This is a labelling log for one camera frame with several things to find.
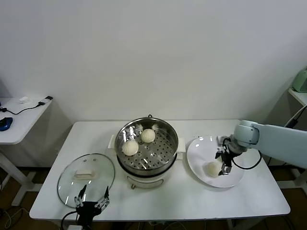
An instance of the white wall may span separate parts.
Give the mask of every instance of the white wall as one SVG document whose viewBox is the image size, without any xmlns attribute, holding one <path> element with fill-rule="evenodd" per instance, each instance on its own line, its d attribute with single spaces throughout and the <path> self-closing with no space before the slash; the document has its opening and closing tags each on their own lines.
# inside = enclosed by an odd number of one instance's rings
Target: white wall
<svg viewBox="0 0 307 230">
<path fill-rule="evenodd" d="M 307 64 L 306 8 L 305 0 L 2 0 L 0 77 L 11 96 L 54 96 L 53 119 L 65 124 L 49 136 L 77 120 L 149 113 L 264 121 Z"/>
</svg>

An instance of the steamed bun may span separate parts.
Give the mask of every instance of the steamed bun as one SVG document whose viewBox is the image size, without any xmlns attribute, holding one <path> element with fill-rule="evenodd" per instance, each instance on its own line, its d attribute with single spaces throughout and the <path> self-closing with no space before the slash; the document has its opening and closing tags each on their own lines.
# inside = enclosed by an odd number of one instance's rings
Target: steamed bun
<svg viewBox="0 0 307 230">
<path fill-rule="evenodd" d="M 141 133 L 141 139 L 143 142 L 145 143 L 151 143 L 154 141 L 155 139 L 155 133 L 152 129 L 148 128 L 145 129 L 142 133 Z"/>
<path fill-rule="evenodd" d="M 221 167 L 222 167 L 222 163 L 220 161 L 212 161 L 208 164 L 205 165 L 204 170 L 205 173 L 212 177 L 212 178 L 216 178 L 219 176 L 219 172 L 221 171 Z"/>
<path fill-rule="evenodd" d="M 135 140 L 128 140 L 123 144 L 123 152 L 127 156 L 133 156 L 139 150 L 139 144 Z"/>
</svg>

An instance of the white plate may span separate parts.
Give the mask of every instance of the white plate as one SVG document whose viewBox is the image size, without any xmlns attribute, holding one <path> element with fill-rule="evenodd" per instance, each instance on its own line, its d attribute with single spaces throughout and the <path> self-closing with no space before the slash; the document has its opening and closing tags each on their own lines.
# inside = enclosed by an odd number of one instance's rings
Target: white plate
<svg viewBox="0 0 307 230">
<path fill-rule="evenodd" d="M 238 184 L 242 177 L 244 170 L 233 165 L 229 175 L 218 176 L 212 178 L 205 173 L 204 166 L 209 162 L 214 161 L 217 152 L 217 136 L 204 136 L 195 139 L 188 147 L 187 159 L 193 173 L 203 182 L 219 188 L 229 188 Z M 238 156 L 235 162 L 243 165 L 243 158 Z"/>
</svg>

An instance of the shelf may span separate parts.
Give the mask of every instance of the shelf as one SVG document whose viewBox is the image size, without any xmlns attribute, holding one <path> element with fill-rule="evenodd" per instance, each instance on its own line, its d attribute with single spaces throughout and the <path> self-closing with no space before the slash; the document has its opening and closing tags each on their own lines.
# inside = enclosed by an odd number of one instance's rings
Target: shelf
<svg viewBox="0 0 307 230">
<path fill-rule="evenodd" d="M 303 106 L 307 104 L 307 92 L 296 92 L 292 89 L 289 89 L 289 93 Z"/>
</svg>

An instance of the robotic arm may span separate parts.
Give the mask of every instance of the robotic arm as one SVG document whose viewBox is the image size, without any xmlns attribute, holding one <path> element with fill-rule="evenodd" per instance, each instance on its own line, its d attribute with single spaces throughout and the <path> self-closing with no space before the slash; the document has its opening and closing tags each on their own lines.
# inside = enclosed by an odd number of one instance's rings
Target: robotic arm
<svg viewBox="0 0 307 230">
<path fill-rule="evenodd" d="M 93 218 L 99 215 L 110 204 L 109 199 L 109 186 L 106 188 L 104 197 L 98 202 L 82 201 L 86 185 L 81 189 L 78 196 L 75 197 L 76 212 L 79 215 L 77 221 L 78 225 L 69 225 L 68 230 L 91 230 Z"/>
<path fill-rule="evenodd" d="M 248 149 L 307 168 L 307 132 L 302 130 L 241 121 L 233 135 L 222 137 L 221 145 L 223 148 L 216 154 L 216 158 L 221 156 L 223 161 L 220 175 L 229 174 L 232 159 Z"/>
</svg>

